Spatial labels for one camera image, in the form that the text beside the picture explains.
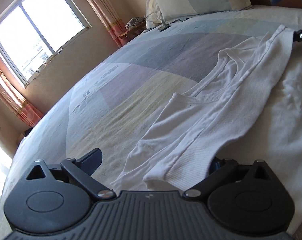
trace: pink curtain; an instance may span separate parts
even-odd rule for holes
[[[125,33],[127,29],[113,8],[110,0],[88,0],[88,2],[119,48],[127,44],[129,42],[128,38],[117,38],[119,35]]]
[[[28,126],[34,127],[43,117],[33,105],[11,85],[0,70],[0,99]]]

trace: window frame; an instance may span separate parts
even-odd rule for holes
[[[25,16],[27,17],[28,21],[31,23],[32,27],[35,29],[35,31],[38,33],[38,35],[40,36],[40,38],[42,39],[42,41],[46,44],[46,46],[48,47],[48,49],[51,51],[52,55],[46,60],[45,63],[43,63],[36,72],[40,72],[44,66],[46,66],[46,64],[48,62],[51,62],[51,60],[53,60],[57,54],[59,54],[66,46],[68,46],[72,41],[74,41],[75,39],[78,38],[78,36],[80,36],[83,32],[87,31],[88,29],[91,28],[91,25],[88,23],[88,21],[85,19],[85,17],[83,16],[83,14],[80,12],[80,10],[77,8],[77,6],[73,3],[72,0],[65,0],[66,3],[69,5],[69,7],[71,8],[71,10],[73,11],[73,13],[76,15],[76,17],[79,19],[80,23],[84,26],[84,29],[81,30],[80,32],[78,32],[75,36],[73,36],[70,40],[68,40],[65,44],[63,44],[59,49],[57,49],[57,51],[54,51],[53,48],[51,47],[51,45],[48,43],[48,41],[44,38],[44,36],[42,35],[42,33],[38,30],[38,28],[36,27],[36,25],[34,24],[34,22],[31,20],[30,16],[27,14],[27,12],[25,11],[24,7],[22,6],[22,2],[24,0],[17,0],[11,7],[10,9],[0,18],[0,24],[2,23],[2,21],[17,7],[20,7],[20,9],[23,11],[23,13],[25,14]],[[25,87],[29,84],[29,82],[31,80],[34,79],[34,75],[36,73],[34,73],[28,80],[25,78],[25,76],[21,73],[21,71],[18,69],[18,67],[14,64],[14,62],[11,60],[10,56],[7,54],[7,52],[5,51],[4,47],[2,46],[1,42],[0,42],[0,53],[1,56],[5,59],[6,63],[8,63],[9,67],[12,69],[12,71],[16,74],[17,78],[19,78],[19,80],[23,83],[23,85],[25,85]]]

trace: metal screw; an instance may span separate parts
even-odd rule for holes
[[[100,198],[111,198],[115,195],[115,193],[111,190],[101,190],[98,192],[98,197]]]
[[[199,191],[197,189],[189,189],[185,192],[185,195],[187,197],[199,197],[199,196],[201,196],[201,191]]]

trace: bed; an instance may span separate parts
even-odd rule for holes
[[[1,199],[0,239],[10,232],[3,203],[33,160],[55,164],[100,148],[103,164],[92,177],[108,187],[172,94],[202,80],[217,63],[219,50],[273,33],[281,24],[302,28],[300,0],[280,4],[291,8],[251,1],[250,10],[201,15],[173,23],[164,32],[155,28],[143,33],[70,89],[19,146]]]

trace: folded cloth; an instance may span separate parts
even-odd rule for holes
[[[290,191],[302,190],[296,181],[301,179],[302,170],[294,170],[299,168],[302,160],[302,139],[298,139],[302,137],[302,119],[299,118],[302,103],[289,95],[301,98],[302,83],[289,85],[284,91],[281,86],[288,80],[293,81],[301,72],[286,72],[285,79],[279,82],[288,65],[292,45],[293,30],[282,25],[273,35],[252,37],[236,47],[221,50],[218,63],[208,76],[186,93],[173,95],[129,153],[123,171],[111,187],[116,192],[186,190],[207,176],[217,154],[250,164],[262,157],[273,170],[275,167],[275,174],[297,206],[289,228],[293,233],[302,221],[302,197],[298,196],[301,191]],[[280,88],[270,97],[275,85]],[[259,116],[264,115],[268,104],[268,115],[261,121]],[[250,137],[255,149],[243,141],[253,127],[259,128],[256,131],[259,137]],[[232,151],[226,150],[235,143],[237,147],[231,148]],[[238,153],[239,144],[243,145],[241,153]],[[301,158],[279,160],[283,150],[290,153],[287,157],[297,153]]]

